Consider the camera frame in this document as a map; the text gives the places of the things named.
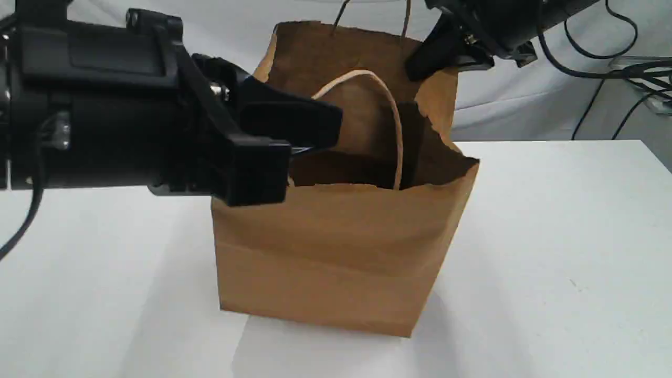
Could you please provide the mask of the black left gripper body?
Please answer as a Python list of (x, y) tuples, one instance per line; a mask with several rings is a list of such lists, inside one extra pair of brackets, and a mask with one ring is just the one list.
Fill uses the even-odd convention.
[(243, 132), (230, 115), (223, 94), (183, 45), (179, 17), (131, 8), (127, 29), (152, 35), (168, 53), (166, 69), (177, 74), (180, 119), (170, 146), (173, 159), (150, 186), (158, 196), (213, 196), (228, 206), (283, 203), (291, 146), (286, 141)]

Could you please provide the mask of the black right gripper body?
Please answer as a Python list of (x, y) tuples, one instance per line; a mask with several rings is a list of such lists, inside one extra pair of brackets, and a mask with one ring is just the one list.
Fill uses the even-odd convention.
[(494, 57), (513, 60), (521, 68), (537, 58), (535, 1), (427, 1), (440, 18), (452, 18), (460, 26), (464, 50), (453, 67), (459, 71), (487, 71)]

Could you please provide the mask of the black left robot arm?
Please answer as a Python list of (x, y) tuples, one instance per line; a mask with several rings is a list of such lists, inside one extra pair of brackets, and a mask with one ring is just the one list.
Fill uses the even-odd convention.
[(131, 8), (120, 28), (70, 20), (69, 6), (17, 1), (2, 19), (2, 189), (275, 204), (293, 158), (338, 141), (338, 106), (190, 54), (179, 17)]

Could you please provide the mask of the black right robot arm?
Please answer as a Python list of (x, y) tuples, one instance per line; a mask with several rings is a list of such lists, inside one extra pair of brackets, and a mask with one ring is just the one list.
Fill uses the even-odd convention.
[(521, 68), (535, 62), (532, 40), (539, 32), (593, 5), (593, 1), (427, 1), (440, 18), (405, 62), (411, 81), (446, 68), (492, 69), (495, 58)]

